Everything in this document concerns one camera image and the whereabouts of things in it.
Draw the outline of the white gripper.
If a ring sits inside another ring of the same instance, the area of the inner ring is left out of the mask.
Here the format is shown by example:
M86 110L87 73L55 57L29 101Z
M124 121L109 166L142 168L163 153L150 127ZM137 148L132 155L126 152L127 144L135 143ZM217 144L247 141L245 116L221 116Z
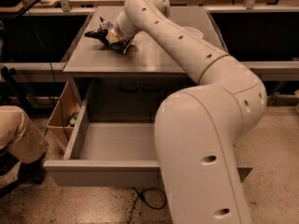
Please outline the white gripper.
M106 40L109 44L129 43L137 34L137 28L126 16L119 16L113 21L112 28L107 32Z

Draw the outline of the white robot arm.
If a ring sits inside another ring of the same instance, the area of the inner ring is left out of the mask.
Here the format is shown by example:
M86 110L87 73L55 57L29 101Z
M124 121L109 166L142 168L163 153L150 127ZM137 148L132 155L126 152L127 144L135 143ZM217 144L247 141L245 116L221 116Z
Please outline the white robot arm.
M252 224L233 151L262 118L266 90L246 66L169 20L167 0L126 0L108 40L145 32L194 81L157 110L154 136L173 224Z

